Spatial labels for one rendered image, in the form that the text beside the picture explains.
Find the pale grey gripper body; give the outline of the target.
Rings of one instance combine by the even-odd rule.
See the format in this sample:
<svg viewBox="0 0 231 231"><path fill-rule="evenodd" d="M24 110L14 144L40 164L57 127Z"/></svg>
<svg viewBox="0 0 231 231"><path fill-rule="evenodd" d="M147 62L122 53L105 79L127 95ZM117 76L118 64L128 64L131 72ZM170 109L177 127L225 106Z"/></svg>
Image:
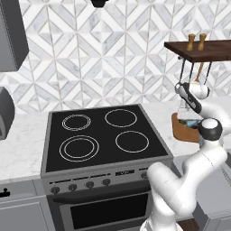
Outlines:
<svg viewBox="0 0 231 231"><path fill-rule="evenodd" d="M181 120L188 120L192 118L192 114L193 114L193 111L188 106L188 104L184 100L181 100L180 106L178 109L178 118Z"/></svg>

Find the blue green item in bowl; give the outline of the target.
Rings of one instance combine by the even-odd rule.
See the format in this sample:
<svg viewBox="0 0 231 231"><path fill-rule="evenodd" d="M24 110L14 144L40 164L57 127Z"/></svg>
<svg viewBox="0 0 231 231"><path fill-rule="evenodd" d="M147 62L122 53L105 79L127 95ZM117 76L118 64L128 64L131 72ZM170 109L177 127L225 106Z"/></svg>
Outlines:
<svg viewBox="0 0 231 231"><path fill-rule="evenodd" d="M193 120L193 119L180 119L179 120L180 124L186 125L187 127L190 128L197 128L199 124L199 120Z"/></svg>

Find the wooden hanging spoon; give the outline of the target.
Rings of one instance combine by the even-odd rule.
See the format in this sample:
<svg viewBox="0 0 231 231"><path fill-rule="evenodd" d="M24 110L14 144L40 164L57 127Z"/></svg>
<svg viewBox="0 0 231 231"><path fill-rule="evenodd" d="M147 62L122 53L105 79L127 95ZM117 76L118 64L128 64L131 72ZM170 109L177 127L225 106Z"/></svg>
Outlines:
<svg viewBox="0 0 231 231"><path fill-rule="evenodd" d="M194 79L195 82L199 82L199 76L200 76L200 73L201 73L201 71L203 69L203 66L204 66L204 62L201 62L200 66L199 66L198 74L197 74L196 78Z"/></svg>

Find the wooden salt shaker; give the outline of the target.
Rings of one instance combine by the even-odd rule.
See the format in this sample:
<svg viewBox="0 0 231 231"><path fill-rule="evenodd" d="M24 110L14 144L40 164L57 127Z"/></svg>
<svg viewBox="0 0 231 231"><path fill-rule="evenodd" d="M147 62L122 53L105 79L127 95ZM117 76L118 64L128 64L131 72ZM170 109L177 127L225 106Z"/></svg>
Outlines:
<svg viewBox="0 0 231 231"><path fill-rule="evenodd" d="M194 33L189 34L189 41L187 45L187 51L192 51L193 50L193 42L195 40L196 35Z"/></svg>

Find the steel stove with black hob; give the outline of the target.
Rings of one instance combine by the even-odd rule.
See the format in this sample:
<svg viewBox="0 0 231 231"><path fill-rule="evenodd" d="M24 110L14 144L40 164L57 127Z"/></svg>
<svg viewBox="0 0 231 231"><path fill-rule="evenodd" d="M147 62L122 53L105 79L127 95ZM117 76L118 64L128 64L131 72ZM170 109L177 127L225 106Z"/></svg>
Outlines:
<svg viewBox="0 0 231 231"><path fill-rule="evenodd" d="M42 156L42 185L48 196L143 181L154 162L173 156L139 104L51 112ZM108 186L102 184L110 179ZM75 191L70 184L77 184ZM59 187L58 194L51 193Z"/></svg>

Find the grey cupboard run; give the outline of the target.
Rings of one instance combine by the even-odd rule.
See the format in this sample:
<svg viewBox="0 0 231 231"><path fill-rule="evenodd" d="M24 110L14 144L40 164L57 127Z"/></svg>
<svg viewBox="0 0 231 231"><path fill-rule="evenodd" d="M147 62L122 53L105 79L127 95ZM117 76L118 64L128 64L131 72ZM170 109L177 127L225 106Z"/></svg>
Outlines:
<svg viewBox="0 0 231 231"><path fill-rule="evenodd" d="M199 231L231 231L231 154L220 168L200 183L197 202L191 215L177 220L193 218Z"/></svg>

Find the black oven door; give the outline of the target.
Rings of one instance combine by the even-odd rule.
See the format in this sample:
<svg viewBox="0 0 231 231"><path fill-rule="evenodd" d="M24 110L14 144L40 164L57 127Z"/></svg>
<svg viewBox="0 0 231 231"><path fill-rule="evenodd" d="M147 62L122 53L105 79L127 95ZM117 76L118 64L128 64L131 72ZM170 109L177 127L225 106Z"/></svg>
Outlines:
<svg viewBox="0 0 231 231"><path fill-rule="evenodd" d="M140 226L147 218L150 193L79 204L61 204L48 196L56 231L123 231Z"/></svg>

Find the black ceiling lamp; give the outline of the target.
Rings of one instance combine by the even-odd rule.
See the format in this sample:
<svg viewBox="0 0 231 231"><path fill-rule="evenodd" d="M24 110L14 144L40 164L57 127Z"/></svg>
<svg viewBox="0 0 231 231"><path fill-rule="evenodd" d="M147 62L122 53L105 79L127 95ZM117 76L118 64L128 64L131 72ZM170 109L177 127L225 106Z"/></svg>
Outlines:
<svg viewBox="0 0 231 231"><path fill-rule="evenodd" d="M96 8L103 8L108 0L90 0Z"/></svg>

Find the grey rounded appliance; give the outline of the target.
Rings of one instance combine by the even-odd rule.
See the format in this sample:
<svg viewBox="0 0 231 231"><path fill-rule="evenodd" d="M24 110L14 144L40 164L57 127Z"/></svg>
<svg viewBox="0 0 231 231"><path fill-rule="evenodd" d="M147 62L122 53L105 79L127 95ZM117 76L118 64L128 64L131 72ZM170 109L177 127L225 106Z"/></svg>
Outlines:
<svg viewBox="0 0 231 231"><path fill-rule="evenodd" d="M14 101L5 87L0 87L0 140L4 140L15 116Z"/></svg>

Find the grey drawer front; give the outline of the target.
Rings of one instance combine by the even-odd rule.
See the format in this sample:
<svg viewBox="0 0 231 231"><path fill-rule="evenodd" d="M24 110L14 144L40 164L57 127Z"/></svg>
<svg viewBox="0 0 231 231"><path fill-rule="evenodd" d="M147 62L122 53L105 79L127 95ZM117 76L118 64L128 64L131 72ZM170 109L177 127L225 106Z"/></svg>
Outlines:
<svg viewBox="0 0 231 231"><path fill-rule="evenodd" d="M11 195L0 198L0 208L7 206L16 206L33 202L41 202L42 205L47 203L42 181L25 180L0 184L0 192L7 188Z"/></svg>

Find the grey range hood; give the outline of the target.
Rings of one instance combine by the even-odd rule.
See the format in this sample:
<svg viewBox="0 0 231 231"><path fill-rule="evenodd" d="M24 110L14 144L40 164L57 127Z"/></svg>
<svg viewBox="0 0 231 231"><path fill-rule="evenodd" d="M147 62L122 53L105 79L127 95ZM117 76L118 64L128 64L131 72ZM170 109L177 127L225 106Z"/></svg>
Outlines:
<svg viewBox="0 0 231 231"><path fill-rule="evenodd" d="M0 0L0 72L17 71L29 53L18 0Z"/></svg>

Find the grey cupboard door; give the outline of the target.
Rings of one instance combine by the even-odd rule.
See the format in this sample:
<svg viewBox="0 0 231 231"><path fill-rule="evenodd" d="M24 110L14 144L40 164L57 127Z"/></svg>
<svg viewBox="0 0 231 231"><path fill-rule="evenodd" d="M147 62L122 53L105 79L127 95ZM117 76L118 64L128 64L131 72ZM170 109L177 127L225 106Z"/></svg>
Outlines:
<svg viewBox="0 0 231 231"><path fill-rule="evenodd" d="M39 202L0 208L0 231L49 231Z"/></svg>

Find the dark wooden wall shelf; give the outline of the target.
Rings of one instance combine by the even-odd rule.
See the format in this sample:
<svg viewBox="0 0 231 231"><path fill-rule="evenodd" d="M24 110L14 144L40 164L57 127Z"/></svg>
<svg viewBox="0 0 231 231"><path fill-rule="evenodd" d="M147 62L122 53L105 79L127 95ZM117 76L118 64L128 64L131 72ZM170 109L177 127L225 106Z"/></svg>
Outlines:
<svg viewBox="0 0 231 231"><path fill-rule="evenodd" d="M204 50L199 51L199 42L193 42L193 50L187 50L187 42L165 42L164 47L183 59L195 62L231 60L231 40L205 41Z"/></svg>

